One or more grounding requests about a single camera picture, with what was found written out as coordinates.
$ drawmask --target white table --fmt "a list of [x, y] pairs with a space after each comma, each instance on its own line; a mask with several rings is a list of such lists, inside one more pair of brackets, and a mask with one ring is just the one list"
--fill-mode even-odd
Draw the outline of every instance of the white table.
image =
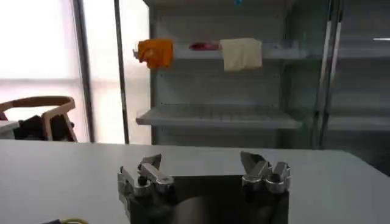
[[0, 139], [14, 139], [13, 129], [18, 127], [17, 121], [0, 121]]
[[[1, 140], [0, 223], [80, 217], [129, 224], [117, 193], [121, 165], [135, 168], [142, 157], [162, 153], [161, 170], [169, 175], [241, 174], [241, 150]], [[289, 223], [390, 222], [390, 178], [350, 154], [245, 151], [291, 166]]]

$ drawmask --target yellow cable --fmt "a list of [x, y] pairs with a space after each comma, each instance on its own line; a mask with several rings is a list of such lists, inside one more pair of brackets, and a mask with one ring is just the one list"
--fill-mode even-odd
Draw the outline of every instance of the yellow cable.
[[65, 219], [61, 221], [61, 224], [88, 224], [88, 222], [82, 219]]

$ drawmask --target cream cloth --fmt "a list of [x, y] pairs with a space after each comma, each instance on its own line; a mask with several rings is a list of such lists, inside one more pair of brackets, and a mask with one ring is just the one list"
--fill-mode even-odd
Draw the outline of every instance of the cream cloth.
[[225, 71], [260, 68], [263, 65], [262, 43], [253, 38], [221, 40]]

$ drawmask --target wooden chair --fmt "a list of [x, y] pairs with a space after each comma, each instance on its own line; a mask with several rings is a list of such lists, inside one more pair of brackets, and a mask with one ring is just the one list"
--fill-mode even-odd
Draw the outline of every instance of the wooden chair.
[[66, 96], [40, 96], [28, 97], [18, 100], [13, 100], [5, 103], [0, 103], [0, 113], [11, 109], [21, 107], [48, 107], [58, 106], [42, 114], [43, 134], [48, 141], [52, 141], [52, 130], [50, 120], [54, 116], [63, 116], [66, 126], [69, 129], [69, 135], [72, 141], [77, 142], [76, 135], [73, 132], [71, 122], [67, 112], [75, 108], [74, 99]]

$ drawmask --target shelf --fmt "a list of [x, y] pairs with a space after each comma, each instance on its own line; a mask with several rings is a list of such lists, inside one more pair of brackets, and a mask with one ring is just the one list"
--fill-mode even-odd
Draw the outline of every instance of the shelf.
[[338, 57], [341, 59], [390, 58], [390, 49], [341, 48]]
[[[134, 51], [134, 57], [138, 59], [138, 51]], [[279, 48], [263, 48], [263, 58], [273, 60], [300, 60], [308, 57], [308, 52], [295, 49], [279, 49]], [[221, 51], [193, 51], [189, 48], [189, 44], [174, 45], [174, 59], [215, 59], [222, 60]]]
[[390, 131], [390, 110], [332, 110], [328, 130]]
[[[283, 2], [284, 0], [243, 0], [240, 7], [253, 7], [265, 2]], [[150, 7], [173, 7], [173, 6], [210, 6], [217, 5], [220, 7], [234, 6], [234, 0], [144, 0]]]
[[302, 126], [275, 108], [214, 105], [161, 105], [136, 119], [137, 124], [165, 127], [297, 129]]

